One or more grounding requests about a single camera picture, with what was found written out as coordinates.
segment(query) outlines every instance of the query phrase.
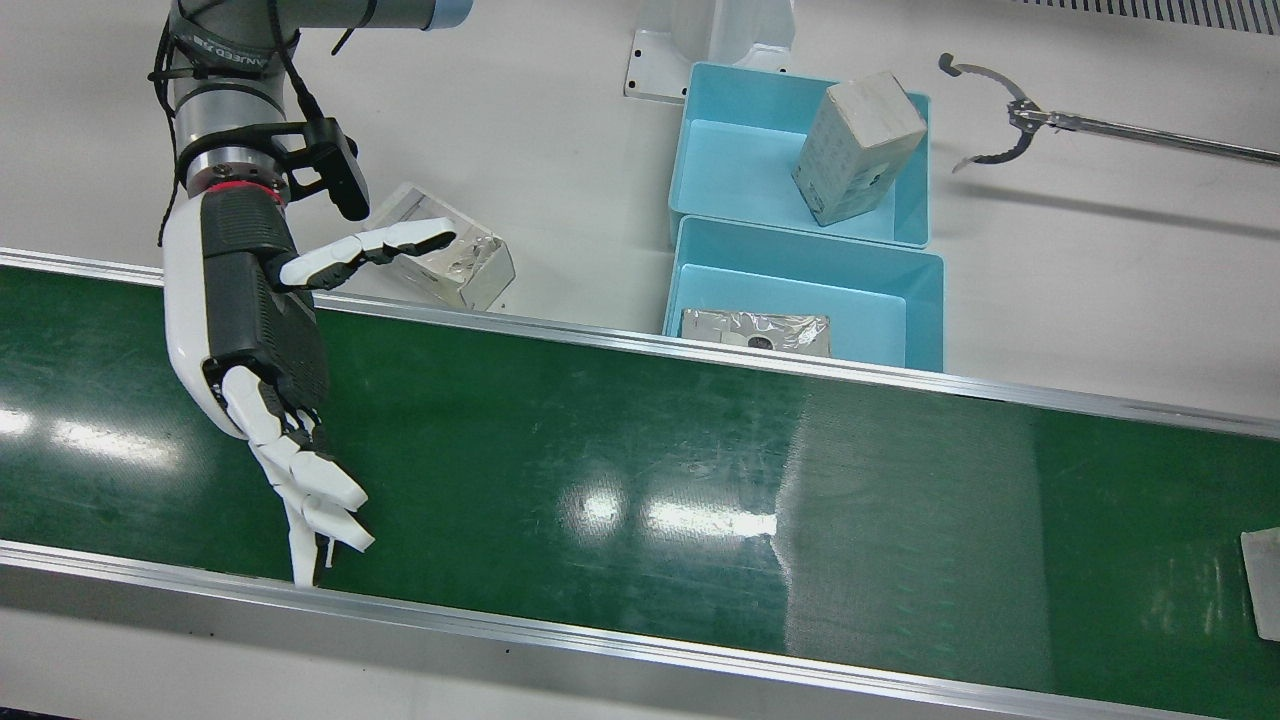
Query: black cable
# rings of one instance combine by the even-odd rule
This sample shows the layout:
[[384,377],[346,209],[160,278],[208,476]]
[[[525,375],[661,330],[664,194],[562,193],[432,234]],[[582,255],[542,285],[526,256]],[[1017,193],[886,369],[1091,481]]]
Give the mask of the black cable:
[[[280,63],[284,64],[284,73],[289,76],[289,83],[293,85],[293,94],[298,99],[298,109],[302,110],[302,117],[308,120],[324,119],[324,111],[320,110],[320,102],[316,101],[311,91],[307,90],[307,83],[302,82],[302,76],[298,74],[298,69],[293,67],[293,58],[289,55],[288,47],[284,45],[284,32],[280,31],[280,10],[276,6],[275,0],[268,0],[266,14],[271,20],[271,36],[275,40],[275,51],[280,55]],[[302,32],[298,31],[296,37],[301,37]]]
[[333,46],[333,50],[330,50],[329,54],[337,55],[338,51],[342,50],[342,46],[346,45],[348,40],[351,40],[351,36],[356,33],[356,29],[365,27],[366,24],[369,24],[369,20],[374,19],[374,13],[376,12],[378,12],[378,0],[369,0],[367,3],[365,3],[364,17],[361,17],[360,22],[357,22],[356,24],[348,27],[347,32],[342,33],[342,37],[338,38],[338,44]]
[[178,200],[178,131],[174,128],[174,115],[177,115],[177,111],[169,104],[169,78],[165,74],[173,64],[173,35],[169,32],[169,20],[165,20],[164,31],[160,35],[160,44],[156,46],[151,85],[156,91],[156,101],[160,104],[160,109],[164,110],[165,122],[169,126],[169,147],[173,150],[174,168],[173,183],[169,187],[169,202],[165,205],[164,215],[160,217],[160,229],[156,232],[156,247],[164,246],[164,229],[169,224],[169,215],[173,214],[173,205]]

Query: foil-wrapped box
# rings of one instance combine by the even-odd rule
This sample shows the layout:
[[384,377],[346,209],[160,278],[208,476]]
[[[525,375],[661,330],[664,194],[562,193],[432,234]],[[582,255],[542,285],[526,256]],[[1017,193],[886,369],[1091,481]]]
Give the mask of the foil-wrapped box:
[[831,320],[824,315],[686,309],[680,337],[831,357]]
[[365,229],[428,218],[449,218],[458,237],[448,247],[421,258],[398,255],[392,260],[392,270],[451,307],[488,310],[516,279],[511,250],[489,228],[422,188],[404,183],[365,222]]

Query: reacher grabber tool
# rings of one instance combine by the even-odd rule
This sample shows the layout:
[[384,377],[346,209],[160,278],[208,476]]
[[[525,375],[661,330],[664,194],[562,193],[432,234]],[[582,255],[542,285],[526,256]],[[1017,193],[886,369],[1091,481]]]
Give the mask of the reacher grabber tool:
[[1274,150],[1261,150],[1257,147],[1245,147],[1243,145],[1233,145],[1230,142],[1221,142],[1217,140],[1206,140],[1203,137],[1193,137],[1176,132],[1097,120],[1083,115],[1075,115],[1073,113],[1042,110],[1039,105],[1027,97],[1023,88],[1018,87],[1014,81],[997,73],[996,70],[983,68],[982,65],[955,63],[955,56],[950,53],[943,53],[942,56],[938,58],[938,67],[942,68],[942,72],[952,77],[972,73],[991,78],[1002,85],[1005,90],[1014,96],[1012,101],[1009,102],[1009,124],[1021,131],[1021,135],[1018,137],[1018,142],[1011,149],[997,155],[974,155],[972,158],[965,158],[951,169],[952,173],[969,163],[998,165],[1000,163],[1007,163],[1014,158],[1018,158],[1025,152],[1028,147],[1030,147],[1032,137],[1034,137],[1036,131],[1043,126],[1048,126],[1055,129],[1106,135],[1110,137],[1119,137],[1121,140],[1137,140],[1139,142],[1149,142],[1152,145],[1162,145],[1165,147],[1194,150],[1197,152],[1208,152],[1211,155],[1236,158],[1239,160],[1252,160],[1254,163],[1280,165],[1280,152]]

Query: white robotic finger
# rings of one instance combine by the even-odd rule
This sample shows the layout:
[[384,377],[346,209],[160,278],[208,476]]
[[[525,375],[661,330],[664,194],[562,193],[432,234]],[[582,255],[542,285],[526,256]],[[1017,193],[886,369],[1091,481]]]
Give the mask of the white robotic finger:
[[411,220],[356,233],[280,265],[279,283],[333,290],[366,261],[384,264],[397,255],[425,255],[447,246],[454,237],[457,231],[448,218]]
[[385,228],[356,233],[361,249],[367,255],[375,255],[385,247],[394,247],[404,255],[422,255],[436,250],[447,240],[453,240],[457,231],[448,218],[428,218],[407,220]]
[[310,588],[315,584],[316,533],[301,512],[284,505],[284,516],[289,521],[289,560],[293,565],[293,584]]
[[280,416],[271,411],[264,397],[266,389],[261,378],[243,365],[237,365],[223,375],[227,415],[253,446],[275,442],[283,434]]
[[259,462],[262,465],[262,470],[266,473],[268,482],[271,484],[275,495],[280,496],[284,506],[297,512],[312,532],[349,544],[361,552],[372,544],[374,536],[369,534],[351,516],[346,507],[321,496],[303,492],[294,484],[292,478],[287,477],[284,470],[276,468],[274,462],[264,457],[259,448],[253,448],[253,455],[257,456]]
[[305,450],[289,459],[289,474],[307,495],[321,496],[346,510],[358,510],[369,495],[337,462]]
[[374,543],[374,536],[356,521],[342,506],[308,495],[302,501],[302,519],[312,530],[364,552]]
[[316,568],[316,534],[302,516],[302,503],[306,497],[289,486],[288,473],[268,459],[260,447],[250,445],[257,457],[266,482],[284,501],[284,519],[289,523],[289,560],[293,566],[293,584],[310,588],[314,584]]

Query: white box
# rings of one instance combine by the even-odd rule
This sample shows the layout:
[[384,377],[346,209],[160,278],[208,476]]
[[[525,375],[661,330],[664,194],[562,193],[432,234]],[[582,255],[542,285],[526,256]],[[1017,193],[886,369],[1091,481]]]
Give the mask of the white box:
[[422,188],[403,183],[365,223],[365,229],[428,218],[452,219],[458,237],[448,247],[421,258],[397,255],[390,268],[451,307],[488,310],[516,279],[511,250],[489,228]]
[[828,87],[791,173],[818,224],[876,209],[925,129],[892,73]]

